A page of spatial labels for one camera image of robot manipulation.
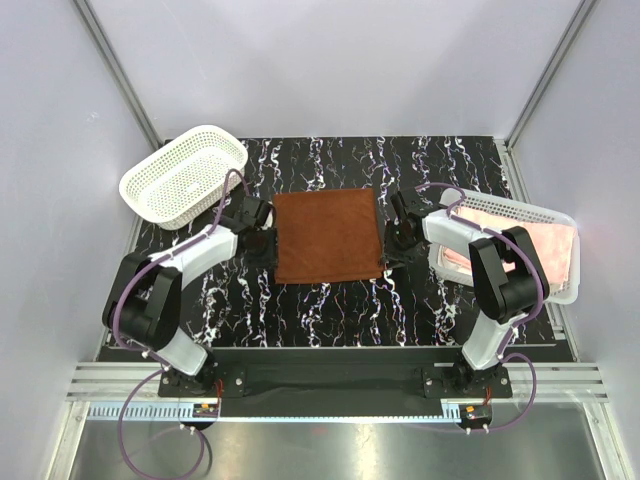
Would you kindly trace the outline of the brown towel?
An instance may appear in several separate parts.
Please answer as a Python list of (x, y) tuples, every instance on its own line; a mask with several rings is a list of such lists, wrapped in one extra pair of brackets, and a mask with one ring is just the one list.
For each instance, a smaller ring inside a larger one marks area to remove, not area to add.
[(377, 279), (382, 244), (371, 188), (277, 194), (280, 285)]

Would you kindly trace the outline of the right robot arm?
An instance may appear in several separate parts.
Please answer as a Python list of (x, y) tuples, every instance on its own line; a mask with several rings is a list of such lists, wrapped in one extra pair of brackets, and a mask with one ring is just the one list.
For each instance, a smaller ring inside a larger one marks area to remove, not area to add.
[(480, 312), (453, 375), (457, 390), (472, 397), (488, 387), (489, 372), (505, 360), (513, 330), (538, 315), (549, 283), (525, 228), (498, 231), (461, 217), (459, 209), (468, 192), (445, 183), (440, 186), (458, 192), (459, 198), (429, 210), (419, 191), (431, 186), (391, 196), (396, 218), (385, 225), (381, 264), (386, 269), (404, 266), (423, 243), (447, 247), (470, 261)]

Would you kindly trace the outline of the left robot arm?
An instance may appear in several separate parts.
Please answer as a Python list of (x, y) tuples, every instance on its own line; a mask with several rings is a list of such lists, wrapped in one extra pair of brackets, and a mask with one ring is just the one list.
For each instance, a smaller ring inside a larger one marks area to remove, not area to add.
[(180, 326), (182, 292), (214, 266), (242, 258), (249, 266), (278, 263), (275, 206), (247, 196), (228, 217), (216, 216), (198, 234), (153, 255), (130, 253), (118, 268), (102, 314), (116, 342), (127, 340), (181, 372), (181, 384), (196, 396), (215, 386), (207, 350)]

